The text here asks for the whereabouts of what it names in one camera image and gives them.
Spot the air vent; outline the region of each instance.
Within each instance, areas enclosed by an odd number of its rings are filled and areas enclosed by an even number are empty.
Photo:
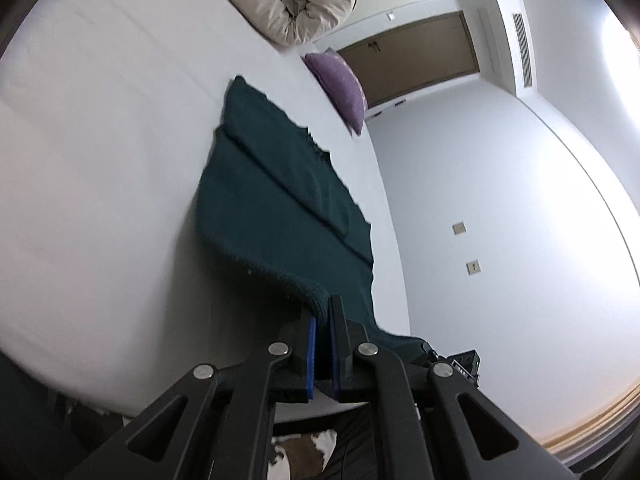
[[[522,60],[522,76],[524,78],[524,88],[533,86],[533,76],[531,75],[531,58],[529,56],[529,42],[527,41],[527,30],[524,28],[522,14],[513,15],[513,23],[516,25],[518,43],[520,44],[520,59]]]

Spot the light fixture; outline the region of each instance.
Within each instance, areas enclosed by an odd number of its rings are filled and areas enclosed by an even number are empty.
[[[626,111],[640,128],[640,54],[628,30],[611,12],[602,30],[604,56]]]

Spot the metal screw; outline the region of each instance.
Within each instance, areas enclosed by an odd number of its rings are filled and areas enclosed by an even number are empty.
[[[447,363],[436,363],[433,365],[433,373],[438,377],[451,377],[453,368]]]
[[[193,376],[196,379],[210,379],[213,377],[213,366],[198,365],[193,369]]]
[[[362,355],[372,356],[378,353],[378,347],[373,343],[361,343],[358,346],[358,352]]]
[[[289,346],[286,343],[271,343],[269,353],[271,355],[286,355],[289,353]]]

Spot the electrical socket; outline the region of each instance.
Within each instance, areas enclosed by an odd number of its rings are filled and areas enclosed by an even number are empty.
[[[482,269],[480,268],[480,262],[478,262],[478,260],[469,262],[468,264],[466,264],[466,271],[469,273],[470,276],[472,274],[477,274],[478,272],[481,272]]]

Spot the brown door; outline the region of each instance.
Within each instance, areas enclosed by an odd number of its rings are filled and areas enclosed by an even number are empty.
[[[360,80],[370,107],[479,72],[462,12],[393,28],[348,46],[340,55]]]

